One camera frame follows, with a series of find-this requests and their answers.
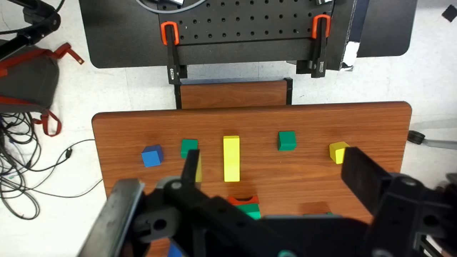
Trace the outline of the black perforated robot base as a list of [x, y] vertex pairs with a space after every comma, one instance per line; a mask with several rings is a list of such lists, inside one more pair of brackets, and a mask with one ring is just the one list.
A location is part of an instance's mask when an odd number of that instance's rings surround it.
[[136, 0], [79, 0], [92, 63], [99, 69], [163, 66], [161, 25], [179, 27], [182, 65], [302, 62], [312, 57], [312, 20], [332, 19], [325, 57], [402, 56], [410, 47], [418, 0], [205, 0], [193, 10], [153, 15]]

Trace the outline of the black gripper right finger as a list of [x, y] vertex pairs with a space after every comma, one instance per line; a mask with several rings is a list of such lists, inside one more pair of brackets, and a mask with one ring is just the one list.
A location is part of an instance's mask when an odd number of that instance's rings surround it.
[[369, 257], [443, 257], [440, 249], [457, 253], [456, 186], [428, 189], [422, 182], [389, 173], [358, 147], [348, 147], [342, 180], [373, 214], [363, 237], [362, 256]]

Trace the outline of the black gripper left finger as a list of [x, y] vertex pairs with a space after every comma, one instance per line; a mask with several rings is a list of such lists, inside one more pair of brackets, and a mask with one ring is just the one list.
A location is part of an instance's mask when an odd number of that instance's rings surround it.
[[166, 202], [182, 216], [173, 242], [188, 257], [263, 257], [262, 232], [252, 217], [196, 183], [200, 152], [192, 150], [179, 179], [166, 186]]

